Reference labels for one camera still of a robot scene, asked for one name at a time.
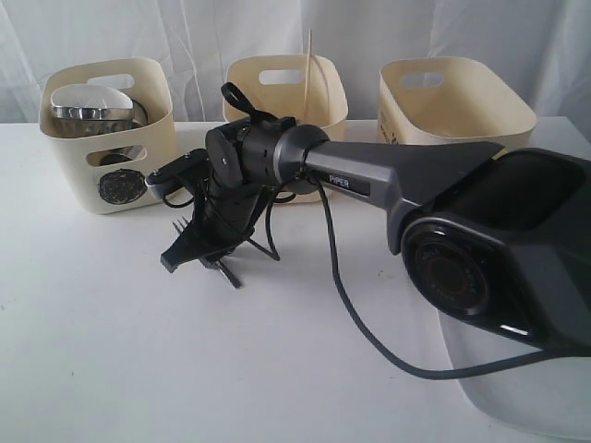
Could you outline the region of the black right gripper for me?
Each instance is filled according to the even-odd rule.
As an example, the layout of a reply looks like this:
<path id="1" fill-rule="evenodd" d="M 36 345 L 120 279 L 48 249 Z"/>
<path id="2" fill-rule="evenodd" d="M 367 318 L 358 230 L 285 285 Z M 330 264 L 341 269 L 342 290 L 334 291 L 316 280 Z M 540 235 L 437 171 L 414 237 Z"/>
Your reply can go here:
<path id="1" fill-rule="evenodd" d="M 179 266 L 212 252 L 222 252 L 216 260 L 218 270 L 235 289 L 243 287 L 226 263 L 232 251 L 254 233 L 254 225 L 268 204 L 268 190 L 257 184 L 222 186 L 212 175 L 193 183 L 195 208 L 190 228 L 178 235 L 161 253 L 161 263 L 170 273 Z"/>

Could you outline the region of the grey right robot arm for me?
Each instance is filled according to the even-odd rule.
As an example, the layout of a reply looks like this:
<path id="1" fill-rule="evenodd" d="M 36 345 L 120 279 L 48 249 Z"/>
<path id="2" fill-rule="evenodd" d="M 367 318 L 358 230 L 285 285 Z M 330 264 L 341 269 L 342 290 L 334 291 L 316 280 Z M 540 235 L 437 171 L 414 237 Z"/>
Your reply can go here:
<path id="1" fill-rule="evenodd" d="M 329 188 L 386 214 L 390 251 L 421 294 L 471 326 L 567 353 L 590 350 L 590 163 L 479 141 L 332 141 L 291 117 L 211 129 L 205 146 L 147 178 L 193 215 L 162 254 L 169 270 L 212 266 L 246 242 L 281 191 Z"/>

